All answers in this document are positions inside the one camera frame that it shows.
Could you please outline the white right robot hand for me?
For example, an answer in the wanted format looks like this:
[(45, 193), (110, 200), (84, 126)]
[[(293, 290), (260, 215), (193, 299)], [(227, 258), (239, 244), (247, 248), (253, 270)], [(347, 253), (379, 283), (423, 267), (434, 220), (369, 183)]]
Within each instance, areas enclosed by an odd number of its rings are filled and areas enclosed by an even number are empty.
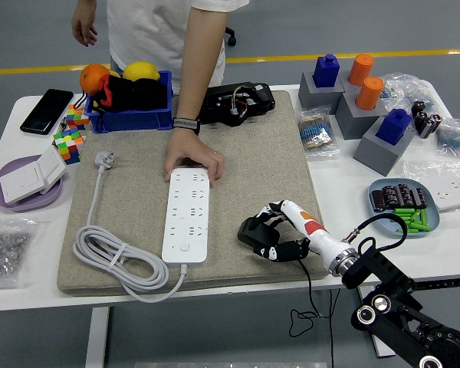
[[(277, 226), (282, 222), (290, 223), (303, 238), (280, 243)], [(256, 216), (248, 218), (239, 239), (253, 247), (255, 254), (273, 262), (301, 260), (312, 251), (331, 273), (338, 272), (348, 258), (357, 256), (350, 245), (333, 238), (312, 215), (290, 200), (270, 202)]]

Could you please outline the person's left hand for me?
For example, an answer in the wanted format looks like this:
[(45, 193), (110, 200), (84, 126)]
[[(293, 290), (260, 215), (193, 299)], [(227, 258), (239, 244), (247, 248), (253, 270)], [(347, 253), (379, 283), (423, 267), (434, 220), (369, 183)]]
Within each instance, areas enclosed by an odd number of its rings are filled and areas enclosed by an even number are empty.
[(215, 185), (223, 175), (225, 167), (223, 154), (205, 145), (192, 130), (174, 128), (169, 138), (163, 167), (166, 181), (170, 180), (172, 171), (183, 159), (191, 159), (203, 165), (208, 171), (211, 186)]

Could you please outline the person's right hand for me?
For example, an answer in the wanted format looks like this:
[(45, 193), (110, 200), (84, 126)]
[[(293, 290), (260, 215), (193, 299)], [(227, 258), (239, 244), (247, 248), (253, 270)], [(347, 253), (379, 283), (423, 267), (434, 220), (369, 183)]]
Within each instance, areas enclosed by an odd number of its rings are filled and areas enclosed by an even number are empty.
[(97, 29), (94, 26), (97, 3), (79, 1), (71, 19), (71, 29), (74, 39), (85, 47), (97, 43)]

